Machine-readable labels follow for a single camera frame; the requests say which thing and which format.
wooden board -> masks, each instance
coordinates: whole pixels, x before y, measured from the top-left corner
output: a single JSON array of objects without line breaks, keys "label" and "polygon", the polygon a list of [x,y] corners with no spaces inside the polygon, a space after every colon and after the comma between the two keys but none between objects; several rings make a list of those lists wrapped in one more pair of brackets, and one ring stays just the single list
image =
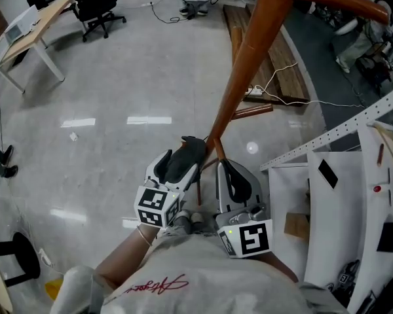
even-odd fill
[{"label": "wooden board", "polygon": [[[254,5],[246,5],[246,10],[251,15],[254,8]],[[272,46],[269,48],[269,56],[273,64],[273,71],[282,69],[285,66],[293,65],[296,62],[294,55],[281,31],[278,32]],[[280,84],[279,96],[285,102],[310,101],[309,92],[307,91],[304,78],[297,65],[277,72],[276,77]]]},{"label": "wooden board", "polygon": [[[231,30],[233,27],[240,27],[243,30],[243,34],[245,34],[250,21],[250,15],[244,8],[233,7],[224,5],[223,12],[225,16],[225,20],[227,23],[227,27],[229,28],[229,33],[231,36]],[[271,79],[272,74],[274,73],[274,67],[272,65],[272,61],[269,57],[266,57],[256,76],[252,80],[251,86],[261,85],[265,86],[268,83],[268,80]],[[277,79],[274,78],[273,82],[269,84],[268,92],[277,96],[280,85]],[[269,103],[280,103],[279,100],[268,96],[267,94],[263,94],[263,99],[260,97],[250,97],[253,101],[261,101],[261,102],[269,102]]]},{"label": "wooden board", "polygon": [[41,39],[44,32],[51,26],[60,13],[67,7],[71,0],[55,0],[51,5],[39,11],[40,20],[35,29],[26,36],[21,37],[7,50],[7,53],[1,60],[0,65],[21,54],[23,51],[31,48]]}]

white t-shirt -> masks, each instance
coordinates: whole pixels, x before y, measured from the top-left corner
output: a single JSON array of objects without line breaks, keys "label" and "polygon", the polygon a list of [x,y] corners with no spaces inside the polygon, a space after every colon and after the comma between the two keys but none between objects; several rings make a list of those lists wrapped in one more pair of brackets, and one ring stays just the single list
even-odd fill
[{"label": "white t-shirt", "polygon": [[[230,259],[217,236],[161,241],[141,268],[106,297],[101,314],[347,313],[327,290],[296,285],[266,263]],[[96,278],[91,268],[69,270],[51,314],[85,308]]]}]

